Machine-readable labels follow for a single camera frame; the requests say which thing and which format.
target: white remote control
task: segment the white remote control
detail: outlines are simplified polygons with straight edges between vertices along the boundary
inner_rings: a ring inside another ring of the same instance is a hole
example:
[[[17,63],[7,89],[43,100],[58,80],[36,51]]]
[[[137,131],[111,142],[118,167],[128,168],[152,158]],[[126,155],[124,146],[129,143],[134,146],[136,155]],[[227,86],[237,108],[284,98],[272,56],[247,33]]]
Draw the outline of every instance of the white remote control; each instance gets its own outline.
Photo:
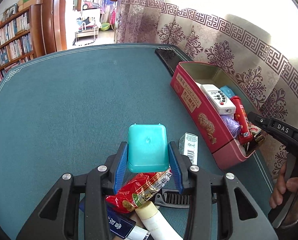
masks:
[[[225,115],[234,114],[236,112],[236,106],[233,104],[233,102],[231,102],[230,99],[215,85],[196,84],[200,87],[201,91],[208,98],[209,102],[216,109],[218,114]]]

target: purple plastic bag roll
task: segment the purple plastic bag roll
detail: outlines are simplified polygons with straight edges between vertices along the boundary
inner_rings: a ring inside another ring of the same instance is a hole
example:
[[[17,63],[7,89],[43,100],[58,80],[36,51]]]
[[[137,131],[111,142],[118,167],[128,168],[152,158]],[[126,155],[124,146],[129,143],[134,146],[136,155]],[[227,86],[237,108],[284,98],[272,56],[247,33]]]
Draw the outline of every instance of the purple plastic bag roll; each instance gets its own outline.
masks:
[[[229,129],[233,138],[236,138],[241,130],[240,124],[234,119],[230,118],[228,115],[221,115],[220,117],[222,121],[224,121],[227,128]]]

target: silver screw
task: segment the silver screw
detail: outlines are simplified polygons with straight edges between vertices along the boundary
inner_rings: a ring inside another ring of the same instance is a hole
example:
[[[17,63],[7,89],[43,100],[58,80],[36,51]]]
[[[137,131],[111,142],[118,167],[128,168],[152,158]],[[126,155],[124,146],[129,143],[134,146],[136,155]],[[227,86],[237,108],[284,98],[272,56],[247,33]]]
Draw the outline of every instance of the silver screw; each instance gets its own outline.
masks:
[[[98,167],[98,171],[106,171],[107,170],[107,166],[106,165],[100,165]]]
[[[226,174],[227,179],[234,179],[234,175],[232,173],[227,173]]]
[[[191,171],[196,171],[196,172],[197,172],[197,171],[199,170],[199,167],[198,167],[197,165],[191,165],[191,166],[190,166],[190,170],[191,170]]]
[[[64,175],[62,175],[62,179],[64,180],[68,180],[71,178],[71,174],[70,173],[65,173]]]

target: cream colored cap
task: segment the cream colored cap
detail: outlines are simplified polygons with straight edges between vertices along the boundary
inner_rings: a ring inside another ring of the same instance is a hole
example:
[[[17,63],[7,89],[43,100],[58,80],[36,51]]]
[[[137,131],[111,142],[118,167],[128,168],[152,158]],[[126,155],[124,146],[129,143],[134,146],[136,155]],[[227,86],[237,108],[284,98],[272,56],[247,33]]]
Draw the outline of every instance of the cream colored cap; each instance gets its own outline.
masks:
[[[153,217],[157,214],[158,209],[156,206],[151,202],[147,201],[145,204],[141,205],[140,207],[136,208],[136,213],[141,220],[148,219]]]

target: greek key pattern border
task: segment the greek key pattern border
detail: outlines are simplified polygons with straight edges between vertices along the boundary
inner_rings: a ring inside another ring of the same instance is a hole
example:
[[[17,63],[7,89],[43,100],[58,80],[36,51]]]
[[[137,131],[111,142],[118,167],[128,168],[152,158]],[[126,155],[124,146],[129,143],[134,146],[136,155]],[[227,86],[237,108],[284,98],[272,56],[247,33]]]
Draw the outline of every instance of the greek key pattern border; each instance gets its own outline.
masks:
[[[289,60],[277,49],[238,25],[221,17],[203,14],[190,8],[180,10],[177,5],[164,3],[162,0],[121,0],[121,3],[156,8],[161,10],[161,13],[187,18],[226,34],[263,60],[287,83],[298,98],[298,71]]]

